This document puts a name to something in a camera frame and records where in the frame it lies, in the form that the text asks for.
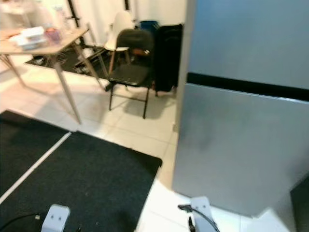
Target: refrigerator door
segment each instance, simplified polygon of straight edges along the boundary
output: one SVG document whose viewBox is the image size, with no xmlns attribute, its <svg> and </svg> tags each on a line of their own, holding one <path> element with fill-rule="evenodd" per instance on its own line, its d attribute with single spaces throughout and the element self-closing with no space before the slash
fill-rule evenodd
<svg viewBox="0 0 309 232">
<path fill-rule="evenodd" d="M 186 84 L 173 189 L 256 216 L 309 171 L 309 104 Z"/>
<path fill-rule="evenodd" d="M 189 72 L 309 89 L 308 0 L 197 1 Z"/>
</svg>

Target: chair backrest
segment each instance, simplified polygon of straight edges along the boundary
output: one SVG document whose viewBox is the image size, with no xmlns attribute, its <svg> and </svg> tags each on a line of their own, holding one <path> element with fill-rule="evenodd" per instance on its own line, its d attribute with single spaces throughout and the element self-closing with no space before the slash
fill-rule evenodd
<svg viewBox="0 0 309 232">
<path fill-rule="evenodd" d="M 116 47 L 129 47 L 151 52 L 154 48 L 154 39 L 152 34 L 146 30 L 125 29 L 119 33 Z"/>
<path fill-rule="evenodd" d="M 124 29 L 133 29 L 134 24 L 132 22 L 131 15 L 128 11 L 120 11 L 116 14 L 113 26 L 112 26 L 112 37 L 117 39 L 119 33 Z"/>
</svg>

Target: cable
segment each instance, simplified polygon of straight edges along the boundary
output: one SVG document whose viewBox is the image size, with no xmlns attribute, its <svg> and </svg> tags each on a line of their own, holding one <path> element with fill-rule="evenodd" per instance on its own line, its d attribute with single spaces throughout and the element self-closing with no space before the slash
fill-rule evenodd
<svg viewBox="0 0 309 232">
<path fill-rule="evenodd" d="M 179 209 L 186 211 L 187 213 L 191 213 L 192 211 L 198 213 L 202 218 L 204 218 L 217 232 L 220 232 L 220 230 L 218 229 L 217 225 L 215 222 L 213 222 L 211 219 L 209 219 L 209 217 L 207 217 L 206 215 L 204 215 L 203 213 L 201 213 L 200 211 L 194 209 L 191 207 L 191 205 L 189 204 L 185 204 L 185 205 L 179 205 L 178 206 Z"/>
<path fill-rule="evenodd" d="M 23 215 L 23 216 L 19 216 L 19 217 L 16 217 L 10 221 L 8 221 L 7 223 L 5 223 L 2 227 L 0 227 L 0 232 L 3 231 L 6 227 L 8 227 L 9 225 L 11 225 L 13 222 L 17 221 L 17 220 L 20 220 L 22 218 L 27 218 L 27 217 L 30 217 L 30 216 L 35 216 L 35 218 L 37 216 L 41 217 L 41 214 L 27 214 L 27 215 Z"/>
</svg>

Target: black floor mat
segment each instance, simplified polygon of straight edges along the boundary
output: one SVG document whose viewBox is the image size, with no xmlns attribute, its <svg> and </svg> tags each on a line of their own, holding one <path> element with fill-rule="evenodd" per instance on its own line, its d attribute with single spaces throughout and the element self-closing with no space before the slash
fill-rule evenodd
<svg viewBox="0 0 309 232">
<path fill-rule="evenodd" d="M 2 223 L 70 207 L 65 232 L 132 232 L 162 160 L 80 133 L 73 133 L 0 205 Z M 35 232 L 15 222 L 3 232 Z"/>
<path fill-rule="evenodd" d="M 68 131 L 10 111 L 0 115 L 0 196 Z"/>
<path fill-rule="evenodd" d="M 74 69 L 74 66 L 76 63 L 79 62 L 78 56 L 76 52 L 73 49 L 68 48 L 67 50 L 61 52 L 58 55 L 58 60 L 61 63 L 61 67 L 64 71 L 71 72 L 71 73 L 77 73 L 76 70 Z M 108 70 L 109 68 L 109 57 L 105 57 L 103 59 L 104 64 Z M 52 68 L 52 62 L 50 59 L 45 59 L 45 61 L 42 63 L 42 65 L 38 65 L 34 59 L 31 59 L 26 62 L 27 64 L 33 64 L 41 67 L 47 67 L 47 68 Z M 104 75 L 102 67 L 100 65 L 95 65 L 94 66 L 95 71 L 98 74 L 99 78 L 106 79 L 107 77 Z"/>
</svg>

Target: wooden table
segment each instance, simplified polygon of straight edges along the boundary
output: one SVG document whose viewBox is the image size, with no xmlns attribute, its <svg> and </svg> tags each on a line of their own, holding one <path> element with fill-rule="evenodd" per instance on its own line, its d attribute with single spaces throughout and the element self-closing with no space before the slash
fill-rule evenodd
<svg viewBox="0 0 309 232">
<path fill-rule="evenodd" d="M 77 39 L 82 37 L 86 32 L 88 32 L 88 28 L 76 28 L 72 31 L 72 33 L 64 36 L 63 40 L 58 45 L 50 45 L 45 47 L 40 47 L 33 50 L 24 51 L 21 47 L 15 46 L 12 42 L 8 41 L 8 36 L 14 34 L 16 30 L 0 30 L 0 60 L 5 63 L 18 77 L 19 82 L 22 86 L 26 87 L 25 82 L 21 78 L 18 73 L 16 67 L 12 63 L 9 55 L 48 55 L 51 56 L 51 60 L 53 63 L 53 67 L 55 68 L 58 77 L 60 79 L 63 90 L 71 104 L 71 107 L 77 117 L 77 121 L 81 124 L 82 120 L 78 113 L 75 101 L 73 99 L 72 93 L 70 91 L 69 86 L 63 76 L 62 68 L 60 62 L 57 60 L 57 55 L 67 48 L 68 46 L 72 46 L 76 53 L 83 59 L 85 65 L 90 70 L 91 74 L 96 78 L 97 82 L 101 87 L 101 82 L 91 63 L 86 59 L 86 57 L 82 53 L 81 47 L 75 42 Z"/>
</svg>

